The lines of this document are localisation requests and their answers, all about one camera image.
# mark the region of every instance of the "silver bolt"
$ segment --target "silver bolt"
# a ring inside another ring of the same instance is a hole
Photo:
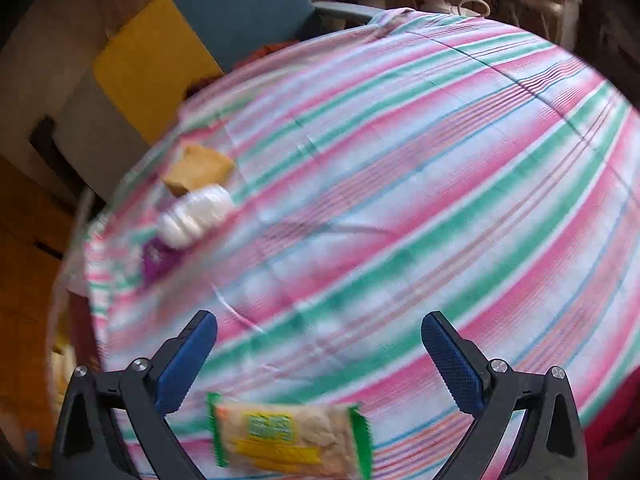
[[[149,366],[149,359],[145,359],[143,357],[141,357],[140,359],[136,359],[135,361],[133,361],[133,364],[131,365],[131,367],[137,372],[143,372],[148,368],[148,366]]]
[[[508,370],[507,363],[505,363],[502,359],[494,359],[491,361],[491,369],[494,372],[498,372],[499,374],[503,374]]]
[[[88,371],[89,370],[86,368],[86,366],[80,365],[74,370],[74,375],[76,377],[84,377]]]
[[[551,367],[551,375],[553,375],[553,377],[555,377],[556,379],[564,379],[566,377],[564,370],[562,370],[562,368],[559,366]]]

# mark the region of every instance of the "blue gripper pad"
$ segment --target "blue gripper pad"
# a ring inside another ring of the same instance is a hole
[[[179,347],[156,382],[154,407],[162,416],[178,411],[215,345],[217,336],[216,317],[210,312],[201,310],[177,338],[167,340],[156,353],[158,356],[165,346],[171,349],[174,346]]]
[[[460,411],[478,416],[484,410],[481,378],[433,313],[422,320],[421,332],[422,344]]]

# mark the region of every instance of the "orange floor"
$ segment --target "orange floor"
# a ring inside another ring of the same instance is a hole
[[[54,431],[46,331],[60,261],[35,245],[64,252],[71,225],[69,212],[0,157],[0,410],[38,431],[42,465]]]

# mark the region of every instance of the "striped tablecloth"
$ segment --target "striped tablecloth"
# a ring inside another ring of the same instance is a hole
[[[185,142],[237,161],[238,212],[145,288],[141,246],[171,202],[159,175]],[[431,478],[470,423],[421,345],[431,310],[489,358],[564,367],[587,423],[639,361],[639,162],[620,92],[509,25],[396,9],[298,44],[188,101],[92,226],[104,362],[216,315],[217,345],[168,417],[212,479],[247,478],[214,464],[213,390],[360,402],[375,479]]]

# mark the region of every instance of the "purple package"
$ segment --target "purple package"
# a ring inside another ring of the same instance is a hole
[[[180,263],[184,251],[163,244],[159,238],[149,240],[142,249],[142,277],[145,285],[151,285]]]

